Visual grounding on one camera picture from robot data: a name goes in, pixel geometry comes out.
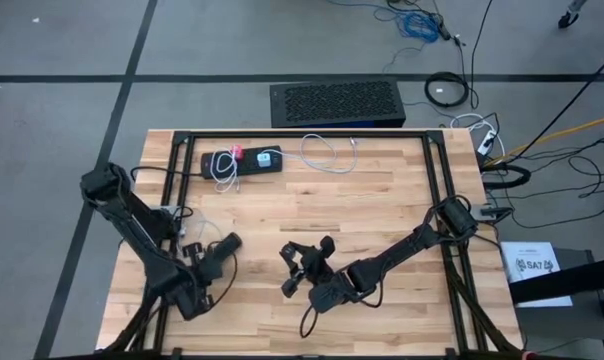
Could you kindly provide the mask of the black angled beam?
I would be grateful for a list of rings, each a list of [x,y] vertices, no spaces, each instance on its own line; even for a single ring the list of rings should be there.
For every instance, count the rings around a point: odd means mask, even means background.
[[[514,303],[604,290],[604,260],[510,284]]]

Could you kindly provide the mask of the white power strip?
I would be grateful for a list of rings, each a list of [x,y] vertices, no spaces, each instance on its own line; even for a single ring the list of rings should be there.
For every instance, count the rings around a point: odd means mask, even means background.
[[[488,155],[493,149],[496,138],[497,132],[495,130],[488,130],[478,146],[477,152],[482,156]]]

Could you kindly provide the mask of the black wide power strip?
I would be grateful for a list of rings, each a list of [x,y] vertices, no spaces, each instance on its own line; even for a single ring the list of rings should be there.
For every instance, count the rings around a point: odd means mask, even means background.
[[[168,170],[156,166],[138,166],[130,170],[129,174],[134,177],[138,170],[158,170],[166,173],[180,174],[187,176],[200,176],[206,180],[224,179],[235,174],[237,176],[259,175],[266,173],[281,172],[283,170],[283,155],[281,147],[278,145],[266,147],[245,148],[244,158],[236,161],[233,165],[230,159],[229,151],[219,151],[216,153],[204,153],[200,158],[200,170],[196,173],[185,173],[184,171]],[[260,168],[256,157],[261,152],[269,152],[272,159],[270,168]]]

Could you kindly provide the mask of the black perforated computer case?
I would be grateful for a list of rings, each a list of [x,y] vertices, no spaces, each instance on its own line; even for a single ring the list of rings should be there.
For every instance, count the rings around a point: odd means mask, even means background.
[[[389,77],[269,87],[273,128],[401,128],[406,113]]]

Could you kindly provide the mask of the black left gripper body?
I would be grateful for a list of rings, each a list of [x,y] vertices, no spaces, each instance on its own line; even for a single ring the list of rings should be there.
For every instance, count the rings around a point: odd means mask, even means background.
[[[190,260],[189,268],[199,282],[211,283],[223,276],[222,263],[225,259],[223,249],[212,246],[205,248],[201,243],[196,242],[184,246],[182,253]]]

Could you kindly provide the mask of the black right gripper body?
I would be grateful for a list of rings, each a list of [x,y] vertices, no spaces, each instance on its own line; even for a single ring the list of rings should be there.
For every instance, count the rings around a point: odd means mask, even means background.
[[[327,259],[335,251],[335,243],[332,237],[324,236],[320,241],[320,247],[298,245],[297,251],[301,254],[299,270],[296,280],[300,282],[306,279],[313,285],[328,282],[334,275],[334,270],[328,265]]]

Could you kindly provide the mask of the black caster wheel leg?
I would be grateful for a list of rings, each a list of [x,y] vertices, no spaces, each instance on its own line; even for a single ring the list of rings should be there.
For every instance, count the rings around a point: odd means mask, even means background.
[[[566,29],[573,25],[579,18],[582,7],[588,0],[571,0],[566,12],[558,20],[558,28]]]

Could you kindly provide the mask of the black metal table frame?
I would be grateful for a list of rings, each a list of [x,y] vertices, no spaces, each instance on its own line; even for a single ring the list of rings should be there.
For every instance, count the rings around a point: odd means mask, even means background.
[[[187,354],[440,355],[457,346],[439,248],[423,251],[391,271],[384,289],[365,304],[314,315],[307,283],[286,298],[288,242],[315,245],[331,236],[339,268],[374,256],[408,235],[432,204],[422,143],[404,131],[383,137],[339,137],[317,130],[263,137],[247,132],[213,137],[201,132],[196,154],[239,144],[278,145],[278,173],[244,177],[231,188],[198,177],[186,204],[194,211],[185,241],[210,243],[231,232],[242,239],[235,259],[211,286],[218,305],[184,321],[170,310],[161,349]]]

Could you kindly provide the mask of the gray metal cart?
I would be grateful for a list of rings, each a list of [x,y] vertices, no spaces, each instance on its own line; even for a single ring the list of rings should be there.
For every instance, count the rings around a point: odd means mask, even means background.
[[[505,242],[502,258],[510,284],[597,262],[588,250],[556,248],[549,242]],[[533,336],[598,341],[604,351],[604,290],[514,303],[520,329]]]

